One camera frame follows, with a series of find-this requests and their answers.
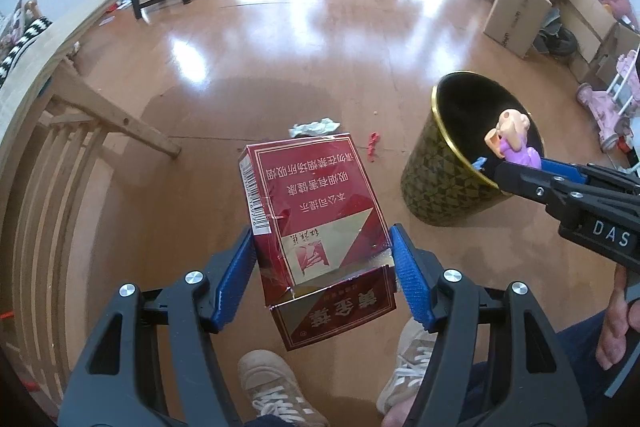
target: toy figure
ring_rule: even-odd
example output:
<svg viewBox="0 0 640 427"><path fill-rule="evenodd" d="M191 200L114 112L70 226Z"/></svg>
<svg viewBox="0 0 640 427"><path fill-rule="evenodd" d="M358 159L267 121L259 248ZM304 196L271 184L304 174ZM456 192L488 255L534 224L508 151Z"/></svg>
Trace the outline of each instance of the toy figure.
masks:
<svg viewBox="0 0 640 427"><path fill-rule="evenodd" d="M540 154L533 147L527 147L529 127L529 117L526 114L517 109L507 109L500 115L495 128L484 136L484 142L498 158L540 169Z"/></svg>

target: shoelace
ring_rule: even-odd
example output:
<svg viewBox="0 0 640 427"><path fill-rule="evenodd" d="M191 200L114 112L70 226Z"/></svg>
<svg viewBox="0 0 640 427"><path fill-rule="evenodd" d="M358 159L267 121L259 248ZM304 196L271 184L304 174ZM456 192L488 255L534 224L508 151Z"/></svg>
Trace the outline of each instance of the shoelace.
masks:
<svg viewBox="0 0 640 427"><path fill-rule="evenodd" d="M427 372L427 366L431 360L433 347L419 346L418 351L420 355L414 357L415 363L406 362L402 364L401 367L396 367L394 374L398 379L394 386L404 384L407 378L413 378L413 380L409 381L409 387L422 383L422 379Z"/></svg>
<svg viewBox="0 0 640 427"><path fill-rule="evenodd" d="M284 387L279 385L257 393L252 405L259 411L260 416L273 414L286 422L304 422L305 419L300 416L300 413L293 408L293 404L289 401L289 395L282 391L284 391Z"/></svg>

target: pink toy figure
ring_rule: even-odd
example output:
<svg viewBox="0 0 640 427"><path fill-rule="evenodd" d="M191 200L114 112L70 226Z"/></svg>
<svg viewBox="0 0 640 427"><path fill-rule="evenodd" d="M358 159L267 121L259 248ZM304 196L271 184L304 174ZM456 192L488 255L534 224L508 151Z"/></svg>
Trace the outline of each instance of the pink toy figure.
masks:
<svg viewBox="0 0 640 427"><path fill-rule="evenodd" d="M582 107L591 111L598 124L600 148L603 152L613 149L618 138L630 133L629 118L618 109L613 96L607 91L594 91L587 84L580 84L575 98Z"/></svg>
<svg viewBox="0 0 640 427"><path fill-rule="evenodd" d="M484 136L487 144L498 158L534 169L542 168L540 154L533 147L527 147L529 117L517 109L502 112L495 128Z"/></svg>

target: wooden floor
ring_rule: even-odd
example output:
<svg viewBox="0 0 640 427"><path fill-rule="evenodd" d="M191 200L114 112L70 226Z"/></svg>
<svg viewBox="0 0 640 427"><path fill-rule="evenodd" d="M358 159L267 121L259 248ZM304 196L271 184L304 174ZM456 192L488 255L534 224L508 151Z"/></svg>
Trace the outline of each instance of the wooden floor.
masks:
<svg viewBox="0 0 640 427"><path fill-rule="evenodd" d="M541 206L511 198L459 228L436 229L402 202L399 177L431 87L454 70L477 71L511 90L532 113L549 156L606 164L590 117L575 102L575 79L549 58L520 60L483 35L489 10L487 0L173 0L147 9L144 20L124 10L92 30L81 72L113 102L177 138L182 153L170 160L126 139L110 142L74 243L81 256L70 277L86 279L89 299L69 309L68 320L86 312L92 325L121 283L169 284L231 245L247 223L242 148L326 116L353 135L363 157L369 134L380 133L378 158L366 168L386 220L404 224L444 266L494 287L524 280L557 328L602 309L612 265L560 239ZM213 342L243 419L252 409L236 363L263 348L286 358L333 426L375 426L374 402L409 316L398 295L397 311L286 353L254 273L238 317ZM175 386L166 388L180 414Z"/></svg>

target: jeans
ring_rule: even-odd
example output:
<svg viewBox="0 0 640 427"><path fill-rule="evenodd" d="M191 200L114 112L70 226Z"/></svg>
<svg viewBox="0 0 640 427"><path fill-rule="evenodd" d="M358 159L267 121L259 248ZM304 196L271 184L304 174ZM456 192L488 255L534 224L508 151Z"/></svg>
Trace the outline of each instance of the jeans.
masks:
<svg viewBox="0 0 640 427"><path fill-rule="evenodd" d="M577 323L558 332L558 339L575 373L580 393L584 400L589 419L592 419L601 409L604 402L606 379L604 370L596 361L596 346L604 312ZM486 362L476 363L471 368L469 387L460 420L472 418L479 414L482 406L482 390L486 375ZM290 427L291 424L272 415L261 416L244 427Z"/></svg>

